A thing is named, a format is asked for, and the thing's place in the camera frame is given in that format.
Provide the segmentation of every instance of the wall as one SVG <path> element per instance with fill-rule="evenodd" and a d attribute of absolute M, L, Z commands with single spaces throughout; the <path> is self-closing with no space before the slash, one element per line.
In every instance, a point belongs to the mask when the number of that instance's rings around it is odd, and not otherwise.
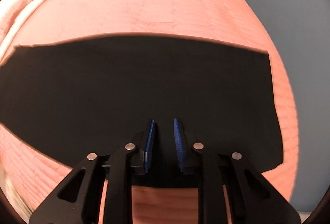
<path fill-rule="evenodd" d="M 295 95 L 300 130 L 291 204 L 314 210 L 330 185 L 330 0 L 246 0 L 273 39 Z"/>

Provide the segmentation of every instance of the black cloth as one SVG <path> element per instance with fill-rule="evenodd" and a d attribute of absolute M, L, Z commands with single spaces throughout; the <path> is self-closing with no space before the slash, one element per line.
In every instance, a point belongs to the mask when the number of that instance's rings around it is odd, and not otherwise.
<path fill-rule="evenodd" d="M 75 166 L 112 153 L 157 123 L 152 187 L 196 187 L 181 176 L 173 119 L 222 154 L 260 171 L 283 162 L 269 57 L 170 36 L 113 35 L 18 47 L 0 68 L 0 121 L 37 150 Z"/>

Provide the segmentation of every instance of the metal pin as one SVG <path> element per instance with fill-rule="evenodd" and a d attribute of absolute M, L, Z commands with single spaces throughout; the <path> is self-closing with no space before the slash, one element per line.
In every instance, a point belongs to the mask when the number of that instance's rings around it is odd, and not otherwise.
<path fill-rule="evenodd" d="M 90 153 L 90 154 L 87 155 L 87 159 L 89 159 L 90 161 L 95 160 L 96 157 L 97 157 L 96 153 Z"/>
<path fill-rule="evenodd" d="M 234 159 L 234 160 L 240 160 L 242 158 L 242 154 L 240 154 L 239 152 L 234 152 L 231 157 Z"/>
<path fill-rule="evenodd" d="M 194 149 L 201 150 L 204 148 L 204 145 L 202 143 L 195 143 L 193 147 Z"/>
<path fill-rule="evenodd" d="M 125 145 L 125 149 L 133 150 L 133 149 L 135 149 L 135 145 L 133 143 L 128 143 Z"/>

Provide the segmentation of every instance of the wrinkled sheet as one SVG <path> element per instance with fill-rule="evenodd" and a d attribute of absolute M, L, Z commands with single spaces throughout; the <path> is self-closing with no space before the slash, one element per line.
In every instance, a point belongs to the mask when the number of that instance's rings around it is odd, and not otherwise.
<path fill-rule="evenodd" d="M 289 200 L 298 162 L 293 93 L 272 40 L 244 0 L 46 0 L 20 27 L 6 57 L 15 45 L 122 32 L 193 36 L 269 53 L 284 162 L 263 175 Z M 33 209 L 70 171 L 30 148 L 4 126 L 0 127 L 0 158 L 15 188 Z M 134 187 L 133 217 L 134 223 L 197 223 L 197 190 Z"/>

